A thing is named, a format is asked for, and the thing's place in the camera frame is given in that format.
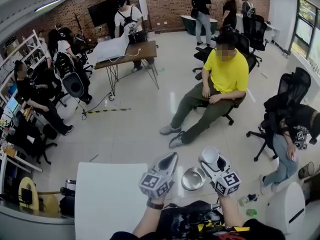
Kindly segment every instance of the brick wall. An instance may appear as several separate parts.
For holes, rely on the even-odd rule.
[[[45,30],[45,36],[55,27],[55,24],[60,22],[63,26],[69,27],[74,33],[78,32],[78,25],[74,21],[74,13],[81,16],[80,24],[85,31],[88,39],[95,41],[98,37],[105,36],[108,33],[106,26],[103,26],[102,31],[94,28],[91,17],[88,12],[88,7],[96,5],[104,0],[67,0],[57,6],[45,15],[33,20],[29,24],[22,27],[15,34],[19,39],[21,36],[28,36],[33,29],[37,31]],[[212,9],[211,17],[219,21],[221,25],[222,7],[225,0],[211,0]],[[237,1],[238,11],[242,6],[241,0]],[[256,7],[257,14],[262,15],[266,20],[269,15],[270,0],[251,0]],[[138,4],[138,0],[130,0],[131,3]],[[189,15],[191,12],[191,0],[147,0],[148,10],[150,14],[151,24],[153,28],[157,26],[157,22],[161,23],[160,29],[179,29],[183,28],[180,15]]]

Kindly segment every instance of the person in white t-shirt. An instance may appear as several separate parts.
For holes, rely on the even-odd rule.
[[[124,33],[129,35],[130,44],[137,44],[146,42],[146,32],[142,28],[142,13],[135,6],[127,5],[127,0],[118,0],[119,10],[115,14],[115,31],[114,36],[118,38],[120,36],[120,25],[123,27]],[[154,59],[148,59],[149,64],[155,62]],[[141,60],[136,60],[133,62],[134,68],[133,72],[141,70]]]
[[[48,39],[48,50],[53,65],[55,64],[55,61],[57,61],[58,53],[64,53],[70,58],[71,63],[74,65],[75,72],[80,77],[84,87],[84,94],[80,97],[80,100],[84,101],[86,104],[89,104],[92,100],[92,96],[88,93],[90,81],[86,75],[86,72],[83,70],[82,65],[78,63],[78,58],[72,52],[70,44],[66,40],[62,40],[61,35],[56,29],[52,29],[49,32]]]

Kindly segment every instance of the metal bowl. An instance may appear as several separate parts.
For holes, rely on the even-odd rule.
[[[181,184],[185,190],[195,191],[201,188],[205,181],[205,172],[201,168],[192,167],[184,172]]]

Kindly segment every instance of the window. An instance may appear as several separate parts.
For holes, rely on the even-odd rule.
[[[320,10],[305,0],[298,0],[290,50],[320,65]]]

